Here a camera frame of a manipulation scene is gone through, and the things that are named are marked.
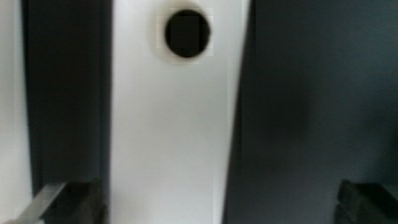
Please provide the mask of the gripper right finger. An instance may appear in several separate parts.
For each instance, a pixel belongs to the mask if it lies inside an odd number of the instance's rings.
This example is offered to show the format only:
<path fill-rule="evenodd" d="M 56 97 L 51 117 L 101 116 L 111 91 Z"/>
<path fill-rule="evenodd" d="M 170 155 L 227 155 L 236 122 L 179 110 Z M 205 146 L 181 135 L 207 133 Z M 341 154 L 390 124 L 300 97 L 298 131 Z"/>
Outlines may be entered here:
<path fill-rule="evenodd" d="M 398 185 L 341 181 L 333 224 L 398 224 Z"/>

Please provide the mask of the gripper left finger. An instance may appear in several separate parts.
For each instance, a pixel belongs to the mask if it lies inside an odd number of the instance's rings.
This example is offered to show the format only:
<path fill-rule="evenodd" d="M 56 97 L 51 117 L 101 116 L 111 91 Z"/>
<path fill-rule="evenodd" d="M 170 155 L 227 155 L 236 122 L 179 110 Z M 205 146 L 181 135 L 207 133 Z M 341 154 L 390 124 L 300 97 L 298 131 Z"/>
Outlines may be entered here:
<path fill-rule="evenodd" d="M 104 224 L 101 183 L 49 183 L 10 224 Z"/>

